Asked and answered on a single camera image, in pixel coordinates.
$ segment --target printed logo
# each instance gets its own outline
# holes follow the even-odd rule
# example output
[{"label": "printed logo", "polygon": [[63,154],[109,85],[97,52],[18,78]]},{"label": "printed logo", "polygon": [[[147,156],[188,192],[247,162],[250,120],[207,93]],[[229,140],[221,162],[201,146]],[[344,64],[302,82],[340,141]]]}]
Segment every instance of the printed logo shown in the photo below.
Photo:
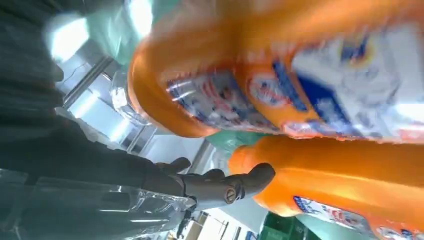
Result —
[{"label": "printed logo", "polygon": [[345,39],[340,50],[340,61],[355,68],[366,65],[373,52],[369,40],[369,36]]},{"label": "printed logo", "polygon": [[288,97],[280,90],[276,77],[270,74],[253,76],[249,91],[251,96],[268,106],[280,107],[290,103]]}]

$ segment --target green container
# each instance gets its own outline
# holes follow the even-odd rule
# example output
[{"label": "green container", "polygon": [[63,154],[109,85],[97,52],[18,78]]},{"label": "green container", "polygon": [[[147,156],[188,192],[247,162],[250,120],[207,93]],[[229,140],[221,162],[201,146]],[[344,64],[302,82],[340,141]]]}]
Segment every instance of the green container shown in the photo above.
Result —
[{"label": "green container", "polygon": [[296,217],[268,213],[259,240],[320,240]]}]

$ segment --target plastic bag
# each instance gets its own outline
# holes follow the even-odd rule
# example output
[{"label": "plastic bag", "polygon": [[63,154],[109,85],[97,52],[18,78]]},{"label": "plastic bag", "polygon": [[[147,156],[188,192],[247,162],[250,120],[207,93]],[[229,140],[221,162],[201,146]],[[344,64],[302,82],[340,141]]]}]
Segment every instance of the plastic bag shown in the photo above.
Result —
[{"label": "plastic bag", "polygon": [[22,240],[132,240],[175,228],[196,203],[129,186],[33,180],[0,169],[0,189],[8,196],[0,198],[0,224]]}]

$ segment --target orange plastic bottle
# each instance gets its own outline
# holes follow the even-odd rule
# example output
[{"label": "orange plastic bottle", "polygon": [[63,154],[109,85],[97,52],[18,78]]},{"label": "orange plastic bottle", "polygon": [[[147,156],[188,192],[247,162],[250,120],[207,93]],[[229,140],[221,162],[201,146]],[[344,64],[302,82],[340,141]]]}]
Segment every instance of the orange plastic bottle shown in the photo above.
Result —
[{"label": "orange plastic bottle", "polygon": [[244,4],[237,17],[243,1],[219,2],[215,24],[137,48],[137,112],[184,137],[424,142],[424,1],[285,0],[267,12]]},{"label": "orange plastic bottle", "polygon": [[390,240],[424,239],[422,145],[266,136],[238,148],[232,174],[270,163],[274,180],[255,196],[283,217],[310,214]]}]

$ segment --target orange detergent bottle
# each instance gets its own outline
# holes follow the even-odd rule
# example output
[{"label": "orange detergent bottle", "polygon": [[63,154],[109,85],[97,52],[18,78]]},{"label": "orange detergent bottle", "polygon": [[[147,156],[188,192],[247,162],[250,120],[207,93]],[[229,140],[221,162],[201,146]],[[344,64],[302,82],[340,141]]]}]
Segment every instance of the orange detergent bottle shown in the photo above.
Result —
[{"label": "orange detergent bottle", "polygon": [[276,176],[255,196],[283,217],[309,214],[362,234],[424,240],[424,147],[330,138],[265,136],[236,149],[232,174],[271,164]]},{"label": "orange detergent bottle", "polygon": [[139,45],[128,71],[138,113],[183,137],[424,143],[424,1],[289,0],[231,17],[235,3],[220,1],[208,27]]}]

